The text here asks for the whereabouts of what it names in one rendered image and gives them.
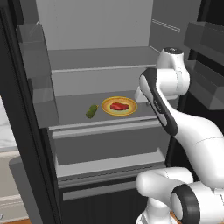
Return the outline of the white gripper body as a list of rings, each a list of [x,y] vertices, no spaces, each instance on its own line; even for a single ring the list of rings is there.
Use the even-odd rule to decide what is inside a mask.
[[[147,102],[148,101],[148,99],[145,97],[145,95],[141,91],[140,87],[138,87],[136,89],[136,92],[135,92],[134,97],[135,97],[135,101],[137,103],[144,103],[144,102]]]

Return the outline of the red raw steak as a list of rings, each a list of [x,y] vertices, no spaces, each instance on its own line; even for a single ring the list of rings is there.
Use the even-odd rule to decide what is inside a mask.
[[[110,105],[110,108],[113,110],[126,110],[129,108],[128,104],[123,104],[120,102],[114,102]]]

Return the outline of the grey fridge shelf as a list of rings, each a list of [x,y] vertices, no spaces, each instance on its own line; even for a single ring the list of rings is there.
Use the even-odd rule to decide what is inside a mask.
[[[49,50],[53,73],[101,68],[153,67],[159,52],[150,46]]]
[[[96,124],[119,123],[121,120],[132,122],[137,120],[157,119],[151,106],[146,102],[138,103],[136,111],[131,115],[109,115],[102,109],[102,102],[112,96],[124,96],[135,99],[135,90],[107,92],[97,94],[77,94],[57,96],[56,103],[59,113],[59,124],[50,127],[51,130],[79,128]],[[91,105],[98,105],[93,118],[87,118],[86,112]]]

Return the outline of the grey fridge drawer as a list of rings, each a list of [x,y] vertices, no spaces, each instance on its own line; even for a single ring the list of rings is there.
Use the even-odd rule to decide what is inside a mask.
[[[162,163],[169,141],[158,120],[57,131],[53,134],[57,177]]]

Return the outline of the black fridge door with bins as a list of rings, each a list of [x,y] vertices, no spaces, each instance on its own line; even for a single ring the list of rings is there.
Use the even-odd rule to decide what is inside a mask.
[[[218,30],[224,32],[224,0],[202,0],[199,10],[199,22],[207,22],[211,26],[217,26]],[[200,72],[208,86],[215,82],[216,90],[224,87],[224,37],[219,39],[218,43],[212,43],[212,35],[207,34],[202,40],[202,44],[207,43],[206,52],[192,49],[190,51],[190,60],[195,60],[197,65],[203,66],[205,73]],[[205,117],[214,122],[224,134],[224,109],[211,110],[202,100],[199,100],[194,94],[188,92],[181,96],[178,102],[178,110],[194,116]],[[169,167],[179,166],[187,168],[193,175],[195,181],[199,177],[192,168],[189,159],[181,144],[173,137],[169,143],[169,149],[165,163]]]
[[[49,127],[59,121],[35,0],[0,0],[0,95],[43,224],[63,224]]]

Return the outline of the grey open fridge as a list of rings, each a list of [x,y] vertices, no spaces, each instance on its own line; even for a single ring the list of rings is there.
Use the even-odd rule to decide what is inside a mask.
[[[35,0],[38,21],[49,50],[150,46],[161,52],[167,46],[182,47],[186,29],[200,11],[201,0]],[[51,69],[53,96],[87,95],[137,90],[139,75],[148,66],[101,68],[57,72]],[[53,134],[137,120],[96,124],[79,128],[50,129]],[[139,172],[160,168],[147,164],[83,176],[56,177],[63,224],[135,224],[146,198],[136,189]]]

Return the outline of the yellow plate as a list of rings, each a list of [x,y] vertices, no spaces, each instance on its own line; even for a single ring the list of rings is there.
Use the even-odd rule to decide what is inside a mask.
[[[126,110],[113,110],[110,105],[114,102],[120,102],[123,104],[128,104],[129,108]],[[137,103],[124,96],[113,96],[105,99],[101,103],[101,109],[111,116],[129,116],[137,111]]]

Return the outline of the green pickle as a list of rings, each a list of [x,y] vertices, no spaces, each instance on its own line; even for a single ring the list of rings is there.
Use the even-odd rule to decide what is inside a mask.
[[[89,109],[87,110],[86,117],[93,118],[97,109],[98,109],[98,105],[95,105],[95,104],[91,105]]]

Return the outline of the beige cupboard run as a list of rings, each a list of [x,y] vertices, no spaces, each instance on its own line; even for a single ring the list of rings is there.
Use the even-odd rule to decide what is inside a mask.
[[[9,162],[18,155],[16,147],[0,150],[0,223],[29,218],[9,168]]]

